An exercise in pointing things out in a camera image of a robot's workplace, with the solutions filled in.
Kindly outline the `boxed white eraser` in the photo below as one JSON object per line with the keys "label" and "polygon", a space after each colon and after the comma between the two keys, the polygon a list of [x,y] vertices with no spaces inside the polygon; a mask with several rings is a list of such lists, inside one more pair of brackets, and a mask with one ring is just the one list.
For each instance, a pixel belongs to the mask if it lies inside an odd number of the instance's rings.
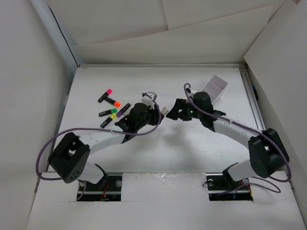
{"label": "boxed white eraser", "polygon": [[161,109],[161,114],[162,114],[162,115],[167,115],[168,112],[169,112],[169,110],[168,110],[166,107],[163,107],[163,108]]}

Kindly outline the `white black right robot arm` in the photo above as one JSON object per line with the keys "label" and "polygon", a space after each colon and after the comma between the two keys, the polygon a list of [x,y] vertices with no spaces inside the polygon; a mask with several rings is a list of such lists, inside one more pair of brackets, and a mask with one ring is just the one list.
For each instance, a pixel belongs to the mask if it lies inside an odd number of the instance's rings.
{"label": "white black right robot arm", "polygon": [[[227,113],[253,128],[256,122],[245,92],[223,93],[214,108]],[[249,160],[248,149],[225,135],[214,133],[200,121],[173,121],[164,119],[167,138],[167,162],[162,172],[221,172],[224,168]]]}

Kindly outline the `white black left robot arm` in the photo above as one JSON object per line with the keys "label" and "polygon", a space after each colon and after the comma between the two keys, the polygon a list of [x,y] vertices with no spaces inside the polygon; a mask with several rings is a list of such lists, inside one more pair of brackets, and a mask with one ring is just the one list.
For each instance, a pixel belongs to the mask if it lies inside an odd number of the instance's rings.
{"label": "white black left robot arm", "polygon": [[138,135],[146,125],[156,127],[164,115],[159,107],[136,103],[129,114],[117,121],[110,130],[99,130],[83,136],[66,134],[48,158],[49,165],[67,184],[78,180],[96,190],[105,188],[108,174],[98,164],[88,163],[90,154],[107,147],[123,144]]}

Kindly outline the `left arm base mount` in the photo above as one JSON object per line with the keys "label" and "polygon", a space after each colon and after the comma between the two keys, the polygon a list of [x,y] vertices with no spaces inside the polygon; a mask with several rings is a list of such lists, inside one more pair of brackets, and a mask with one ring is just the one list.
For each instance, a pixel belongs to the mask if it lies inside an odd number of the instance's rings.
{"label": "left arm base mount", "polygon": [[122,173],[107,173],[97,184],[79,181],[76,201],[79,202],[118,202],[121,201]]}

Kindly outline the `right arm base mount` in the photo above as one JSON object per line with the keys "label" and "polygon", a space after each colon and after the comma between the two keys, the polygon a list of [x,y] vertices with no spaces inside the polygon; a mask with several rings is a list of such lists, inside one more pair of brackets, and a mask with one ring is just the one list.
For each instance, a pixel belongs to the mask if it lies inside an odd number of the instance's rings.
{"label": "right arm base mount", "polygon": [[234,181],[228,173],[234,165],[222,172],[206,173],[206,181],[202,186],[208,189],[209,201],[253,201],[251,189],[244,185],[243,179]]}

